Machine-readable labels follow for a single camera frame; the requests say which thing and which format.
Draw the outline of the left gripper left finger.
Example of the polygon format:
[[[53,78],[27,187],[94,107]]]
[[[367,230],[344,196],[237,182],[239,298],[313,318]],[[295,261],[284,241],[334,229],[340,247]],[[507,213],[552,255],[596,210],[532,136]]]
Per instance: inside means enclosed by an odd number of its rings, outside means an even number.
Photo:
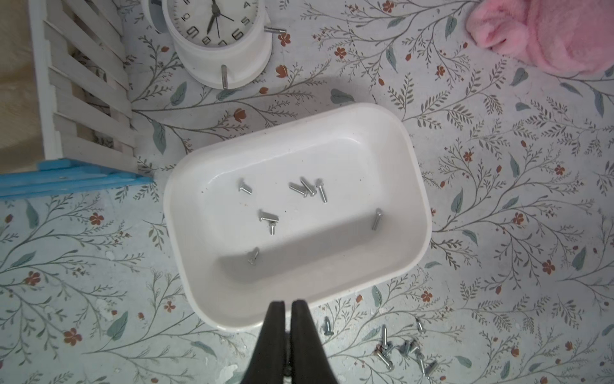
[[[271,302],[241,384],[283,383],[285,366],[286,306]]]

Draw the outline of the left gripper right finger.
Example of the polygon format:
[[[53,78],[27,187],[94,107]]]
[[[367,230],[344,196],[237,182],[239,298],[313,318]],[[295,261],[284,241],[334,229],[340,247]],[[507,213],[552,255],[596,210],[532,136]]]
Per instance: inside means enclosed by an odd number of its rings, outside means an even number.
[[[292,304],[289,334],[292,383],[337,384],[309,306],[304,300]]]

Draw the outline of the white plastic storage box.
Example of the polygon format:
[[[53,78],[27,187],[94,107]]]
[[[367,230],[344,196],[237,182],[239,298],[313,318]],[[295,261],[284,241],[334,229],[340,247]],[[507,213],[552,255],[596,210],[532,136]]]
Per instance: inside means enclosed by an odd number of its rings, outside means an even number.
[[[301,177],[322,179],[328,203],[292,191]],[[369,103],[196,150],[169,176],[163,206],[187,300],[224,331],[261,325],[273,301],[316,307],[403,275],[432,235],[409,133]],[[275,235],[260,210],[279,217]]]

